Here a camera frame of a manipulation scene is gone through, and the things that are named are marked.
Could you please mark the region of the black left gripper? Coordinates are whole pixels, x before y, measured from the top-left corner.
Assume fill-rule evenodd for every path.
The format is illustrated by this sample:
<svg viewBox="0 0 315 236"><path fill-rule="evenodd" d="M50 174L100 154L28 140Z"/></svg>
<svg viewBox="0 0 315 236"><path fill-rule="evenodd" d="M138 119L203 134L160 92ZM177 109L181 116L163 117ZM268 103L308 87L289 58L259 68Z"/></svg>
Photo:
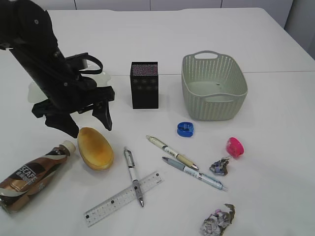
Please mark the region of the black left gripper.
<svg viewBox="0 0 315 236"><path fill-rule="evenodd" d="M45 82L41 82L39 87L47 99L34 104L32 113L37 118L45 115L45 124L48 127L77 138L79 128L70 114L84 111L88 106L94 104L92 115L107 130L112 130L108 102L114 100L115 92L111 86L98 87L95 81L84 77L82 81L72 82L47 79Z"/></svg>

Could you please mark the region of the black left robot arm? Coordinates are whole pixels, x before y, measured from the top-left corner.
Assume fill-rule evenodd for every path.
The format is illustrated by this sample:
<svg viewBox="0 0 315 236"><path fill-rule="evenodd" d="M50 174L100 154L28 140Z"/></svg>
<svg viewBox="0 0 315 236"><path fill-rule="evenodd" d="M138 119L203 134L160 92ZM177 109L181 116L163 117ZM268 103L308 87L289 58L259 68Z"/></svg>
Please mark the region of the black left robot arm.
<svg viewBox="0 0 315 236"><path fill-rule="evenodd" d="M92 78L102 73L102 62L88 53L64 57L46 10L30 0L1 1L0 48L11 52L46 95L32 113L45 117L48 127L76 138L79 128L71 114L91 111L112 129L109 102L114 90L98 87Z"/></svg>

